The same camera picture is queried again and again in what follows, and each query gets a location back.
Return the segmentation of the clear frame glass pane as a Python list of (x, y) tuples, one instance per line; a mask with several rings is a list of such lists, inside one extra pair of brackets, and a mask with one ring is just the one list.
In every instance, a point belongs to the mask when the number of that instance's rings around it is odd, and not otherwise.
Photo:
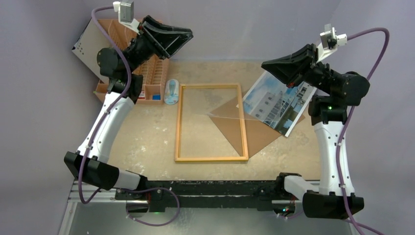
[(181, 133), (182, 158), (239, 157), (208, 113), (236, 97), (235, 89), (185, 89)]

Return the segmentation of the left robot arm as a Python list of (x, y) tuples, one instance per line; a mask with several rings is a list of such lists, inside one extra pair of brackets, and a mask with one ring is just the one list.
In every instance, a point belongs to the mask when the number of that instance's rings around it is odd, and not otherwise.
[(120, 49), (115, 42), (102, 48), (96, 56), (99, 71), (109, 78), (109, 86), (99, 115), (85, 140), (75, 152), (68, 152), (64, 163), (80, 182), (101, 189), (126, 188), (133, 200), (146, 194), (141, 176), (108, 164), (114, 140), (125, 118), (136, 104), (143, 77), (136, 68), (151, 57), (168, 59), (193, 38), (189, 28), (162, 24), (151, 16), (141, 22), (133, 20), (130, 28), (136, 32), (130, 44)]

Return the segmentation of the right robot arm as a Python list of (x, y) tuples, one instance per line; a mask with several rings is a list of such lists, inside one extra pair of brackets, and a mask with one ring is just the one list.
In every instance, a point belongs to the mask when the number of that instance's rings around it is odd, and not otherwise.
[(304, 82), (323, 91), (323, 95), (313, 95), (308, 104), (320, 150), (319, 185), (308, 183), (296, 173), (280, 174), (275, 185), (278, 198), (293, 195), (300, 199), (309, 218), (348, 219), (365, 206), (364, 199), (355, 194), (350, 178), (345, 133), (352, 108), (361, 103), (370, 84), (356, 72), (339, 73), (323, 63), (336, 50), (307, 44), (291, 55), (261, 65), (288, 88)]

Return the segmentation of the building and sky photo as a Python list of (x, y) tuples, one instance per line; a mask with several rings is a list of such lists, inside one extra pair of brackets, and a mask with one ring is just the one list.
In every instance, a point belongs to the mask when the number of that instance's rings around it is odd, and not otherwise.
[(288, 88), (265, 71), (243, 96), (244, 112), (288, 137), (316, 88), (306, 82)]

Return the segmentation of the yellow wooden picture frame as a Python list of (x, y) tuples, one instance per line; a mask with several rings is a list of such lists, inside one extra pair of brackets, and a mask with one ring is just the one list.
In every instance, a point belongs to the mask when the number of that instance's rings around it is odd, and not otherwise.
[[(241, 132), (242, 156), (239, 157), (190, 157), (182, 158), (181, 152), (181, 133), (183, 120), (183, 101), (185, 89), (235, 89), (236, 98), (238, 101), (238, 120)], [(175, 155), (174, 161), (176, 163), (218, 163), (218, 162), (246, 162), (249, 160), (248, 142), (246, 134), (245, 116), (243, 111), (242, 91), (239, 83), (206, 83), (206, 84), (180, 84), (179, 85), (179, 100), (178, 112), (176, 122), (176, 140), (175, 140)]]

